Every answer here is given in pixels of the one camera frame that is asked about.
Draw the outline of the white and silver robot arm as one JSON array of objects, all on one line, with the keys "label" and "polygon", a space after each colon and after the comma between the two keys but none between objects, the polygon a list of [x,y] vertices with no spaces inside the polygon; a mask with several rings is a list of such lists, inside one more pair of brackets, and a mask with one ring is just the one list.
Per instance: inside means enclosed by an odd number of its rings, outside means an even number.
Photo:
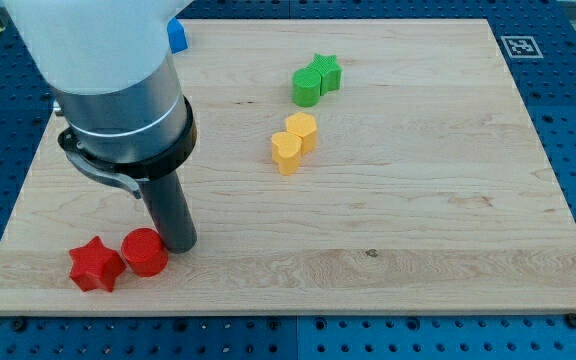
[{"label": "white and silver robot arm", "polygon": [[71,130],[97,158],[132,163],[187,123],[167,24],[192,0],[1,0]]}]

